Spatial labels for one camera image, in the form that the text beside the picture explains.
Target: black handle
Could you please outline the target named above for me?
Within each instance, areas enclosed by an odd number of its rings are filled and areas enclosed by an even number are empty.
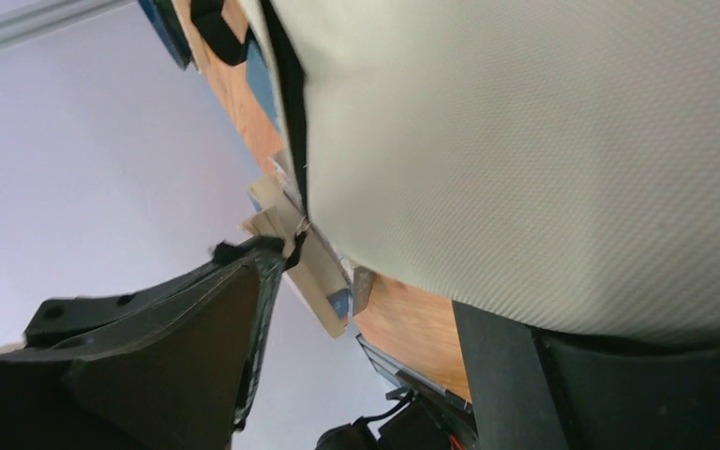
[[[247,46],[252,39],[248,27],[244,42],[238,40],[231,27],[222,18],[225,0],[191,0],[191,22],[200,32],[202,40],[214,54],[229,66],[247,61]]]

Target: wood surface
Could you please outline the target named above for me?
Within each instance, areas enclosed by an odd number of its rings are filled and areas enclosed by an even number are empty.
[[[263,172],[272,173],[269,157],[284,144],[249,89],[245,65],[228,67],[219,61],[191,24],[190,0],[172,2],[198,70],[217,94]],[[247,18],[236,0],[225,2],[222,16],[237,36],[244,36]],[[372,345],[455,394],[471,399],[454,310],[447,298],[379,276],[366,310],[355,319]]]

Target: beige fabric panel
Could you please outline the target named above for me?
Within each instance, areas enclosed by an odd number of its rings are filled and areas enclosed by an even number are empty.
[[[549,329],[720,339],[720,1],[276,7],[350,258]]]

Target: white fabric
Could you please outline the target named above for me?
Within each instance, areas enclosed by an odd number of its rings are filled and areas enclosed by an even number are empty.
[[[720,339],[720,1],[274,3],[351,259],[549,329]]]

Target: wooden table top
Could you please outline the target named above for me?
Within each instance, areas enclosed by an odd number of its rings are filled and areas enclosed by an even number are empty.
[[[245,65],[229,67],[219,61],[189,20],[190,0],[172,2],[199,71],[263,172],[273,172],[269,157],[284,144],[249,89]],[[237,36],[246,33],[247,18],[237,0],[227,0],[222,15]],[[379,276],[366,310],[355,321],[369,343],[460,397],[471,399],[450,300]]]

